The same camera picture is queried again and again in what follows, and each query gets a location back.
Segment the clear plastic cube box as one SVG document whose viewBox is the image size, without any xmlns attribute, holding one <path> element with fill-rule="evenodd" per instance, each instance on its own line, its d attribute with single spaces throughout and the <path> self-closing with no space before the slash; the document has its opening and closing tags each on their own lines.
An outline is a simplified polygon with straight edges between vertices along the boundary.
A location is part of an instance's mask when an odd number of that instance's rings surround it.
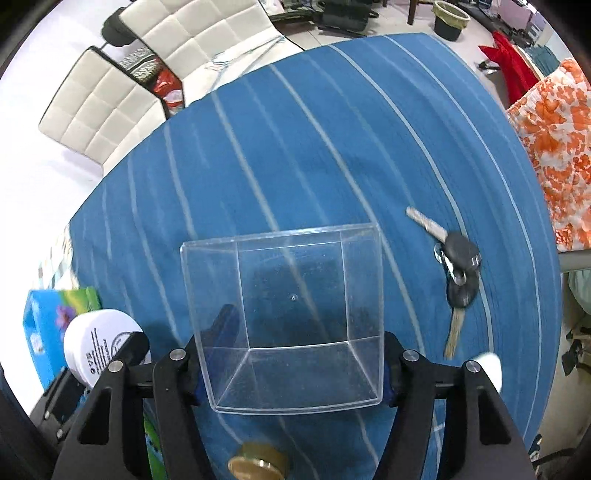
<svg viewBox="0 0 591 480">
<path fill-rule="evenodd" d="M 375 225 L 191 241 L 180 258 L 212 409 L 304 415 L 382 401 L 384 277 Z"/>
</svg>

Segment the white round jar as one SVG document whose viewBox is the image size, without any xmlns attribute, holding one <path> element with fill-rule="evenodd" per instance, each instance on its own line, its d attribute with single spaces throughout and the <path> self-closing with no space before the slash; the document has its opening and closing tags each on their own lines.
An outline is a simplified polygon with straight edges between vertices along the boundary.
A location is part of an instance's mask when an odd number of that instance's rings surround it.
<svg viewBox="0 0 591 480">
<path fill-rule="evenodd" d="M 102 371 L 134 332 L 142 332 L 139 324 L 119 310 L 102 309 L 78 315 L 63 337 L 69 370 L 80 383 L 93 388 Z"/>
</svg>

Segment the white earbuds case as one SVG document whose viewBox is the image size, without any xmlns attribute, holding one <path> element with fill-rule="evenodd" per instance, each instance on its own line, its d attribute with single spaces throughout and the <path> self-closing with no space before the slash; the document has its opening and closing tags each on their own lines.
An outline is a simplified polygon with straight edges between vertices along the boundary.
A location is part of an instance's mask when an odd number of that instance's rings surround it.
<svg viewBox="0 0 591 480">
<path fill-rule="evenodd" d="M 494 352 L 481 353 L 474 360 L 482 367 L 498 393 L 501 393 L 503 385 L 502 363 Z"/>
</svg>

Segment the black key bunch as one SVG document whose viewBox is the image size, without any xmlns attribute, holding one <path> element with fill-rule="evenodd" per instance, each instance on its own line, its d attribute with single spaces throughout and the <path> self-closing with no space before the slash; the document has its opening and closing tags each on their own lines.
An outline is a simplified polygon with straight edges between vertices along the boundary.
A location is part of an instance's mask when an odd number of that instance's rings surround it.
<svg viewBox="0 0 591 480">
<path fill-rule="evenodd" d="M 445 229 L 412 206 L 406 208 L 406 214 L 437 241 L 434 252 L 446 272 L 446 297 L 452 310 L 444 357 L 452 360 L 456 355 L 466 310 L 480 289 L 482 255 L 478 246 L 461 231 Z"/>
</svg>

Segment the gold lid glass jar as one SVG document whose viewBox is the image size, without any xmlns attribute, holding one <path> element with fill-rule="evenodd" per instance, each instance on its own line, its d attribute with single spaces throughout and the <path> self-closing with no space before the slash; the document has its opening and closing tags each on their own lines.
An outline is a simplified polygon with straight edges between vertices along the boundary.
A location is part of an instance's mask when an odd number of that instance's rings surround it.
<svg viewBox="0 0 591 480">
<path fill-rule="evenodd" d="M 245 442 L 228 460 L 228 471 L 238 480 L 286 480 L 290 459 L 270 444 Z"/>
</svg>

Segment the blue cardboard box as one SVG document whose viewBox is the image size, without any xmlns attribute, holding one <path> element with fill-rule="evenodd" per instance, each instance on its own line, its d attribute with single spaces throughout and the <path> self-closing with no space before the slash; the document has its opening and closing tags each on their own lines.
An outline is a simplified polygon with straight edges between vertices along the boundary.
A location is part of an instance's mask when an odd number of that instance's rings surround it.
<svg viewBox="0 0 591 480">
<path fill-rule="evenodd" d="M 47 389 L 67 366 L 63 337 L 78 315 L 99 310 L 100 300 L 91 287 L 72 290 L 31 290 L 23 316 L 27 347 L 40 383 Z"/>
</svg>

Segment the blue striped tablecloth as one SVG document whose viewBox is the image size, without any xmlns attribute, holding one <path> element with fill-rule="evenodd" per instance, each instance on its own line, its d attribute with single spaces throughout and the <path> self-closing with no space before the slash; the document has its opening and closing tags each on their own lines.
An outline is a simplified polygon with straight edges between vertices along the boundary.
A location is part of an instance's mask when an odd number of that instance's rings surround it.
<svg viewBox="0 0 591 480">
<path fill-rule="evenodd" d="M 480 249 L 480 289 L 456 355 L 437 241 L 412 206 Z M 183 398 L 193 336 L 180 249 L 191 241 L 353 224 L 381 237 L 398 405 L 235 415 Z M 70 222 L 73 269 L 129 314 L 152 362 L 132 369 L 171 479 L 232 479 L 245 442 L 290 459 L 287 479 L 530 479 L 551 390 L 560 268 L 542 189 L 506 113 L 445 44 L 367 37 L 280 60 L 166 121 Z M 496 353 L 498 393 L 474 360 Z"/>
</svg>

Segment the left white padded chair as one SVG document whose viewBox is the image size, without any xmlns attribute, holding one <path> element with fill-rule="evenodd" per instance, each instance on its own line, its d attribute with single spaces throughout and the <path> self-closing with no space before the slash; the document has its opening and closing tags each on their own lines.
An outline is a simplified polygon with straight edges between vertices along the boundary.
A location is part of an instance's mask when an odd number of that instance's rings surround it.
<svg viewBox="0 0 591 480">
<path fill-rule="evenodd" d="M 91 46 L 54 94 L 39 130 L 107 174 L 167 118 L 159 97 Z"/>
</svg>

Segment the white padded chair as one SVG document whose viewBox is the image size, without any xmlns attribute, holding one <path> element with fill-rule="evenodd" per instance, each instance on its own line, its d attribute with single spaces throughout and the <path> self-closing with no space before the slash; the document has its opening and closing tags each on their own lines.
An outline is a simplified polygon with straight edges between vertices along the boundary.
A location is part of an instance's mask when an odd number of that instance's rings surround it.
<svg viewBox="0 0 591 480">
<path fill-rule="evenodd" d="M 107 174 L 167 118 L 159 97 L 91 46 L 54 94 L 39 130 Z"/>
<path fill-rule="evenodd" d="M 180 81 L 186 106 L 247 73 L 302 51 L 273 26 L 259 1 L 135 1 L 120 19 Z M 277 35 L 286 39 L 263 56 L 239 60 L 221 72 L 206 69 L 216 54 L 260 45 Z"/>
</svg>

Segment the orange floral cushion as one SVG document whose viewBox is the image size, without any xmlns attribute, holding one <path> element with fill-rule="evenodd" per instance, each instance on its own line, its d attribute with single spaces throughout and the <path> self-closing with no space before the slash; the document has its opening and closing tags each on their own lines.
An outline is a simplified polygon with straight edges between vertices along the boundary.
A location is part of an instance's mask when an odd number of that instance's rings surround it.
<svg viewBox="0 0 591 480">
<path fill-rule="evenodd" d="M 572 58 L 508 109 L 561 252 L 590 248 L 590 83 Z"/>
</svg>

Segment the right white padded chair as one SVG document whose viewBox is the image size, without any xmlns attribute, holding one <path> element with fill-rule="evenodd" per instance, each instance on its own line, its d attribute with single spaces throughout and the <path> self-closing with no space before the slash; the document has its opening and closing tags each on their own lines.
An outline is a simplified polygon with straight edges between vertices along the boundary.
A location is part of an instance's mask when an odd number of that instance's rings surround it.
<svg viewBox="0 0 591 480">
<path fill-rule="evenodd" d="M 180 81 L 186 106 L 247 73 L 302 51 L 273 26 L 259 1 L 135 1 L 120 19 Z M 286 39 L 263 56 L 239 60 L 221 72 L 206 69 L 216 54 L 260 45 L 277 35 Z"/>
</svg>

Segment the red cloth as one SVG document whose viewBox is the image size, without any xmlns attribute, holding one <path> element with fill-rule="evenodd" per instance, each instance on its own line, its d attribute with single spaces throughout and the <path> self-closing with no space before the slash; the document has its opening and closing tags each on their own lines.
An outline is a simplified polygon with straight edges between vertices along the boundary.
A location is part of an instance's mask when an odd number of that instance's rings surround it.
<svg viewBox="0 0 591 480">
<path fill-rule="evenodd" d="M 539 77 L 502 32 L 494 31 L 492 36 L 493 46 L 479 46 L 487 59 L 478 68 L 501 72 L 506 83 L 509 105 L 513 105 L 538 83 Z"/>
</svg>

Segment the barbell with black plates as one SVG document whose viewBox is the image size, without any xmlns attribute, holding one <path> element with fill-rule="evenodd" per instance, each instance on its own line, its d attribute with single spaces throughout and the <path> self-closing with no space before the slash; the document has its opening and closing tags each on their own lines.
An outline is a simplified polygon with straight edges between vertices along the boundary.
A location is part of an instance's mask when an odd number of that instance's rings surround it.
<svg viewBox="0 0 591 480">
<path fill-rule="evenodd" d="M 103 22 L 101 28 L 101 35 L 104 41 L 114 47 L 124 47 L 136 40 L 135 34 L 120 19 L 120 14 L 124 10 L 124 7 L 115 10 Z"/>
</svg>

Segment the dark green waste bin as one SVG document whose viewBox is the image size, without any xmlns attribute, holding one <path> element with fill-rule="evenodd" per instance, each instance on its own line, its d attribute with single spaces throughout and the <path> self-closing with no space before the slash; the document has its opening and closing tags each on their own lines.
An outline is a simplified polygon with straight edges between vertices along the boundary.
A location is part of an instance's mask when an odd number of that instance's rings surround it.
<svg viewBox="0 0 591 480">
<path fill-rule="evenodd" d="M 464 10 L 447 1 L 435 1 L 433 13 L 435 14 L 435 33 L 452 42 L 459 39 L 470 21 L 470 16 Z"/>
</svg>

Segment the black weight bench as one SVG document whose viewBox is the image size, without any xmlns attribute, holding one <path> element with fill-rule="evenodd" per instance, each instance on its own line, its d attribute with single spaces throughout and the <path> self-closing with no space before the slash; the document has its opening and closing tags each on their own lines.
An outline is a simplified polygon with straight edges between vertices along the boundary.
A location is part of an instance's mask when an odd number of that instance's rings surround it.
<svg viewBox="0 0 591 480">
<path fill-rule="evenodd" d="M 366 35 L 370 19 L 379 18 L 374 1 L 280 1 L 281 11 L 264 7 L 276 25 L 308 23 L 318 30 L 349 37 Z"/>
</svg>

